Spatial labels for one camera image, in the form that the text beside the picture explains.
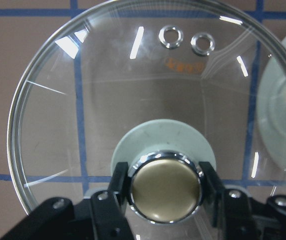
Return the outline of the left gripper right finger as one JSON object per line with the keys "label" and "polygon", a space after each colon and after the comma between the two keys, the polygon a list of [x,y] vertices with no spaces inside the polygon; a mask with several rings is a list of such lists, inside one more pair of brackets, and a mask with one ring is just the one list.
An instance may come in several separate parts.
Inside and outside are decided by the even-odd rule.
{"label": "left gripper right finger", "polygon": [[207,161],[198,163],[201,204],[220,240],[286,240],[286,195],[261,203],[238,187],[226,187]]}

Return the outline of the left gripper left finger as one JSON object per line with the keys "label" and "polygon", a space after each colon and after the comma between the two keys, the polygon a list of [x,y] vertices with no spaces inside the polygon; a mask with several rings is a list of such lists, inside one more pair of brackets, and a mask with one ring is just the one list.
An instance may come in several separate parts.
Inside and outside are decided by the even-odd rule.
{"label": "left gripper left finger", "polygon": [[53,197],[42,202],[3,240],[133,240],[125,216],[129,190],[128,163],[118,162],[106,190],[73,204]]}

